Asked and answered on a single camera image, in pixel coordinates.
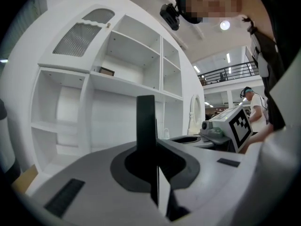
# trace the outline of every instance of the white shelf unit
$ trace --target white shelf unit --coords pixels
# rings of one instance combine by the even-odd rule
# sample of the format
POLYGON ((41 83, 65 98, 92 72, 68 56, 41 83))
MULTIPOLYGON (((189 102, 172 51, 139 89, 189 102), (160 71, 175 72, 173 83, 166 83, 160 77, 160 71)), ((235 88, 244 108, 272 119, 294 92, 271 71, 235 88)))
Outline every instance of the white shelf unit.
POLYGON ((169 63, 181 69, 179 51, 165 39, 163 39, 163 57, 168 60, 169 63))
POLYGON ((125 15, 114 30, 160 53, 160 35, 143 23, 125 15))
MULTIPOLYGON (((47 177, 87 153, 135 141, 137 96, 155 96, 158 138, 163 138, 164 128, 170 137, 182 135, 178 51, 139 21, 126 15, 119 19, 111 32, 98 33, 83 57, 72 57, 74 70, 86 71, 89 61, 94 61, 90 73, 39 70, 31 132, 37 169, 47 177), (114 76, 99 73, 101 67, 114 71, 114 76)), ((69 60, 57 56, 64 58, 65 63, 57 62, 61 68, 73 70, 71 56, 69 60)), ((44 64, 53 65, 48 63, 52 58, 45 57, 44 64)))
POLYGON ((182 97, 181 70, 169 60, 163 58, 162 71, 162 89, 175 96, 182 97))
POLYGON ((114 77, 160 88, 160 54, 119 32, 112 31, 108 36, 92 71, 98 72, 101 67, 114 71, 114 77))
POLYGON ((78 113, 86 74, 40 68, 32 95, 31 131, 37 168, 50 176, 84 154, 78 113))

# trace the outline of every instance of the shelf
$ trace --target shelf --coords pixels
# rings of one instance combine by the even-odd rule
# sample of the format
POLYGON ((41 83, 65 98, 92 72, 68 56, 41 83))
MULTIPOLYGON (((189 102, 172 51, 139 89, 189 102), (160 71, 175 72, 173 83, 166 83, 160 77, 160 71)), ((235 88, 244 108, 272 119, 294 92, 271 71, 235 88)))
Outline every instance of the shelf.
POLYGON ((154 95, 155 101, 163 103, 181 100, 162 91, 101 73, 91 72, 91 78, 94 87, 99 90, 132 97, 154 95))
POLYGON ((181 70, 166 58, 163 58, 162 89, 167 93, 182 97, 181 70))
POLYGON ((79 156, 57 154, 53 160, 44 168, 43 173, 53 176, 70 164, 74 163, 79 156))
POLYGON ((130 37, 158 53, 160 52, 160 35, 127 15, 114 27, 114 31, 130 37))
POLYGON ((111 32, 107 55, 141 68, 146 68, 160 56, 153 49, 117 31, 111 32))
POLYGON ((45 121, 35 121, 32 122, 32 127, 54 133, 77 135, 77 124, 74 122, 55 121, 50 123, 45 121))
POLYGON ((57 120, 77 122, 79 97, 86 76, 67 70, 40 68, 34 85, 31 122, 40 121, 42 124, 37 126, 49 127, 49 131, 64 130, 64 127, 54 129, 57 120))
POLYGON ((179 51, 163 39, 163 57, 180 69, 179 51))
POLYGON ((175 66, 173 63, 171 63, 166 58, 163 58, 163 65, 164 65, 164 69, 163 69, 164 76, 169 76, 169 75, 181 72, 177 66, 175 66))

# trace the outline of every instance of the ceiling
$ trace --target ceiling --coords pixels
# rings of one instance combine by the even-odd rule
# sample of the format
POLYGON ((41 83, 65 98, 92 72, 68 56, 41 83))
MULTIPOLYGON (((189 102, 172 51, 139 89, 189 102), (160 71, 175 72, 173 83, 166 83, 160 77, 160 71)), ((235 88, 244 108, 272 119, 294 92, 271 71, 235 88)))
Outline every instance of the ceiling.
POLYGON ((200 73, 196 72, 199 75, 213 70, 228 67, 231 65, 244 63, 245 54, 246 54, 246 47, 240 46, 238 48, 226 50, 222 53, 201 59, 193 63, 192 66, 196 66, 200 70, 200 73), (228 63, 227 60, 227 53, 229 53, 230 55, 230 63, 228 63))
MULTIPOLYGON (((232 90, 232 98, 233 98, 233 103, 240 103, 243 102, 243 98, 240 98, 240 92, 243 90, 244 88, 241 89, 235 89, 232 90)), ((257 94, 261 95, 262 97, 264 96, 264 86, 257 86, 257 87, 253 87, 252 88, 254 90, 254 92, 256 92, 257 94)), ((212 94, 206 94, 205 95, 205 102, 208 102, 209 104, 213 105, 214 107, 216 106, 223 106, 225 105, 225 103, 228 103, 228 95, 226 91, 223 92, 217 92, 217 93, 212 93, 212 94)))

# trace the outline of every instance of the headset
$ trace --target headset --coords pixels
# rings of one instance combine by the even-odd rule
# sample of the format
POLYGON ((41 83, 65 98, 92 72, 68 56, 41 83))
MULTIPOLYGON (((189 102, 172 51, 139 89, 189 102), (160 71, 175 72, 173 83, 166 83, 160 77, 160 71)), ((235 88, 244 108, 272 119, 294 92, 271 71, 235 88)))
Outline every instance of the headset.
POLYGON ((194 17, 192 13, 186 12, 186 0, 175 0, 175 2, 175 6, 173 6, 172 3, 164 4, 160 10, 160 15, 172 28, 172 30, 179 29, 180 15, 191 24, 199 24, 203 21, 202 17, 194 17))
MULTIPOLYGON (((257 94, 254 90, 252 90, 252 88, 251 87, 245 87, 241 92, 240 92, 240 98, 244 98, 245 96, 246 96, 246 92, 250 92, 250 91, 252 91, 252 92, 254 92, 255 94, 257 94)), ((266 110, 268 110, 267 108, 265 108, 264 106, 263 106, 263 104, 262 104, 262 99, 261 99, 261 95, 259 95, 259 98, 260 98, 260 100, 261 100, 261 105, 262 105, 262 107, 264 108, 264 109, 266 109, 266 110)))

